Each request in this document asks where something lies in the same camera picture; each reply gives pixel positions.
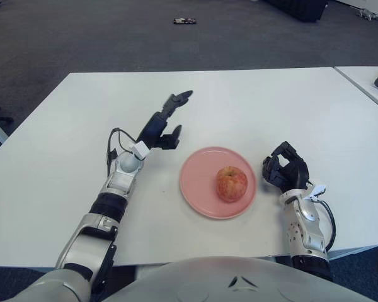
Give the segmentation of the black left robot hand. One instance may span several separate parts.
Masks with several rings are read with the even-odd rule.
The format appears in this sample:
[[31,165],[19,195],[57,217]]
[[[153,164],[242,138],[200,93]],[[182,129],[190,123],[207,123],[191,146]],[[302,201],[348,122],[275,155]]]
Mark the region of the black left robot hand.
[[176,149],[180,142],[179,137],[182,126],[178,125],[170,134],[163,134],[163,131],[168,125],[168,118],[172,116],[177,108],[185,105],[192,94],[192,90],[185,91],[178,95],[172,94],[163,104],[162,110],[152,115],[151,119],[140,132],[137,142],[143,142],[148,149]]

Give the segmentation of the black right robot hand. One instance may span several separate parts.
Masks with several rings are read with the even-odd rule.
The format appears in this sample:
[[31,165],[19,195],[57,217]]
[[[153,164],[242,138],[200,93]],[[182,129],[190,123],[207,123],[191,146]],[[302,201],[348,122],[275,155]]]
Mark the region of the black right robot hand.
[[262,162],[262,176],[285,193],[292,189],[307,189],[309,171],[306,162],[287,141],[282,142]]

